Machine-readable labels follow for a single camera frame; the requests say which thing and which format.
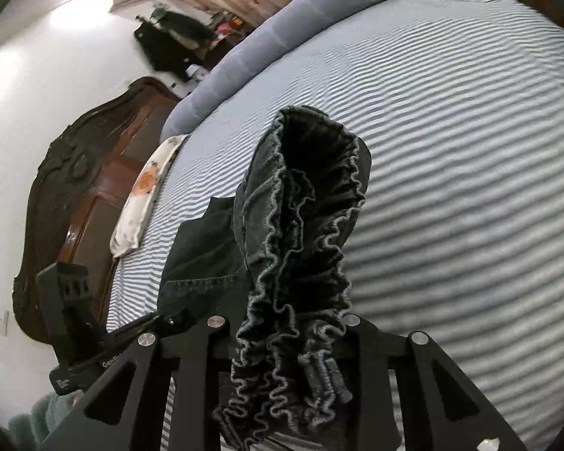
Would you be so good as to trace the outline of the black denim pants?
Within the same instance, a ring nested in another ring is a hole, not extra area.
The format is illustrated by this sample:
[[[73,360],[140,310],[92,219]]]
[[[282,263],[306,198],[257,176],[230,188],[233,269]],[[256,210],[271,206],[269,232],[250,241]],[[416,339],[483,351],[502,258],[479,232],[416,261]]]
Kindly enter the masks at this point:
[[[351,400],[334,355],[350,282],[344,243],[365,204],[364,141],[309,106],[279,110],[231,198],[179,226],[162,273],[161,313],[246,298],[231,376],[215,412],[246,450],[279,428],[309,435]]]

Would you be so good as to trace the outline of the dark hanging jackets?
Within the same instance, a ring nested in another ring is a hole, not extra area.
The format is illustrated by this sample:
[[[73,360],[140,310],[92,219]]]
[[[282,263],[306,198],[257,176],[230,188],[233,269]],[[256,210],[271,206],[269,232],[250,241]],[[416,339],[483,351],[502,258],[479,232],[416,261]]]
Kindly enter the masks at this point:
[[[138,15],[139,27],[134,31],[136,43],[153,70],[174,74],[183,83],[191,79],[191,66],[202,67],[202,55],[211,47],[216,34],[193,17],[165,10],[153,10],[149,18]]]

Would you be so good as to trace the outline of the floral white orange pillow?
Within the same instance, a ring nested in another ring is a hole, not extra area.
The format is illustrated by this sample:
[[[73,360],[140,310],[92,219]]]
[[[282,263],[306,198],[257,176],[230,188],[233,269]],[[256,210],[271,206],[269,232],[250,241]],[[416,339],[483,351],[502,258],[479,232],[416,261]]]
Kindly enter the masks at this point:
[[[187,135],[166,139],[142,167],[110,239],[114,259],[121,259],[139,248],[164,178],[186,140]]]

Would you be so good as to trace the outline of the dark wooden headboard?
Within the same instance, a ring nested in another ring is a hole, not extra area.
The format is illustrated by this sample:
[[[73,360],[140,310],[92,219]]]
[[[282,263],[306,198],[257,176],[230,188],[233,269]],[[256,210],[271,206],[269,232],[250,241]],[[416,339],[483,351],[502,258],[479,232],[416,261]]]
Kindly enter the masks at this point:
[[[12,295],[16,322],[29,338],[49,340],[36,276],[55,262],[86,267],[93,316],[105,322],[115,270],[110,238],[178,102],[160,80],[141,77],[121,96],[81,115],[50,144],[30,188]]]

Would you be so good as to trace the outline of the grey white striped bed sheet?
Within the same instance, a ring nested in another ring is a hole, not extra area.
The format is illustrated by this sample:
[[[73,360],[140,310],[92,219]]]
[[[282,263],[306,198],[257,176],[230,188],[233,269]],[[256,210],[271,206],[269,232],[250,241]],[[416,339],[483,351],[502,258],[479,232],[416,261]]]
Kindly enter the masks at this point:
[[[372,154],[344,248],[359,313],[422,330],[531,450],[564,425],[564,30],[514,0],[389,0],[328,27],[190,135],[108,326],[156,308],[179,225],[230,197],[276,112],[309,105]]]

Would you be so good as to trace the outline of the grey rolled duvet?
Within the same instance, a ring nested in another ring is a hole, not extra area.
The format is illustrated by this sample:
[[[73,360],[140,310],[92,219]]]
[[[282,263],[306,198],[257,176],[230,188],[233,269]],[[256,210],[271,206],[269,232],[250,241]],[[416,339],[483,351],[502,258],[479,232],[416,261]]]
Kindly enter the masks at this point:
[[[168,116],[160,141],[193,132],[248,82],[328,27],[387,0],[292,0],[257,27]]]

